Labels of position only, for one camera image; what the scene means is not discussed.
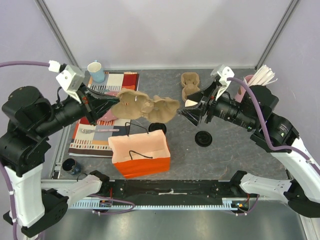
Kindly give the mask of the brown cardboard cup carrier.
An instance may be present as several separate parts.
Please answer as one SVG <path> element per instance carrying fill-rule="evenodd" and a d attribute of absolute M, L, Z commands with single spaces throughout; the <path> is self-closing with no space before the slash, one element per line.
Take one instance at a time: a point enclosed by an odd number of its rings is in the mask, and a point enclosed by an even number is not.
<path fill-rule="evenodd" d="M 119 102 L 111 107 L 112 114 L 119 119 L 136 120 L 145 118 L 150 123 L 165 124 L 172 120 L 180 108 L 180 102 L 170 97 L 153 98 L 146 93 L 122 89 L 116 96 Z"/>

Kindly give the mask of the black coffee cup lid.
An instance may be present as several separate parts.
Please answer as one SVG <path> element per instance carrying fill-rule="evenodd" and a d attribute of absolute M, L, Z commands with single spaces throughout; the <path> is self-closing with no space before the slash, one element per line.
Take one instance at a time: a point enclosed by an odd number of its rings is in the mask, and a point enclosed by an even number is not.
<path fill-rule="evenodd" d="M 159 123 L 159 122 L 155 122 L 155 123 L 151 123 L 148 126 L 148 131 L 149 132 L 154 132 L 157 130 L 162 130 L 164 134 L 167 133 L 167 126 L 164 123 Z"/>

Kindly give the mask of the orange paper bag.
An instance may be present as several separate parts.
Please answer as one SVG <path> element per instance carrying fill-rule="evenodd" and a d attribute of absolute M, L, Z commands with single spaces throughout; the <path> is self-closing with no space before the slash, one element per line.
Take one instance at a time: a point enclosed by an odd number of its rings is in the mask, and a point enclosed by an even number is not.
<path fill-rule="evenodd" d="M 143 132 L 130 134 L 128 126 L 135 125 L 126 122 L 125 135 L 108 138 L 112 164 L 126 179 L 169 171 L 171 152 L 166 137 L 167 127 L 163 123 L 155 129 L 137 125 Z"/>

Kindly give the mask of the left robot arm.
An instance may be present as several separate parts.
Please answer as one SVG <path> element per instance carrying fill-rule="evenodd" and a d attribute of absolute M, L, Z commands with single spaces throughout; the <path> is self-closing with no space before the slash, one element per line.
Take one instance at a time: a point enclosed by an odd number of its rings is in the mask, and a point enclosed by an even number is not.
<path fill-rule="evenodd" d="M 0 139 L 0 168 L 10 183 L 10 211 L 3 218 L 33 238 L 58 223 L 77 201 L 110 191 L 109 177 L 95 170 L 84 179 L 59 189 L 41 187 L 45 153 L 50 149 L 49 136 L 86 118 L 96 125 L 120 100 L 81 85 L 79 100 L 71 97 L 56 103 L 43 97 L 34 86 L 13 91 L 2 111 L 8 116 L 7 132 Z"/>

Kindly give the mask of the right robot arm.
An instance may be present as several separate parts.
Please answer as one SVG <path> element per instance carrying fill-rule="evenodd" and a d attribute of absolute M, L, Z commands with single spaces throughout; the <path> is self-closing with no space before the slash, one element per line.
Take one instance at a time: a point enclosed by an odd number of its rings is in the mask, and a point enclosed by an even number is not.
<path fill-rule="evenodd" d="M 307 218 L 320 216 L 320 166 L 306 149 L 299 132 L 275 114 L 278 97 L 262 85 L 247 86 L 241 102 L 214 94 L 216 83 L 187 97 L 192 102 L 178 113 L 198 126 L 217 117 L 251 132 L 250 139 L 281 162 L 287 180 L 258 177 L 238 170 L 229 181 L 232 196 L 264 196 L 287 204 Z"/>

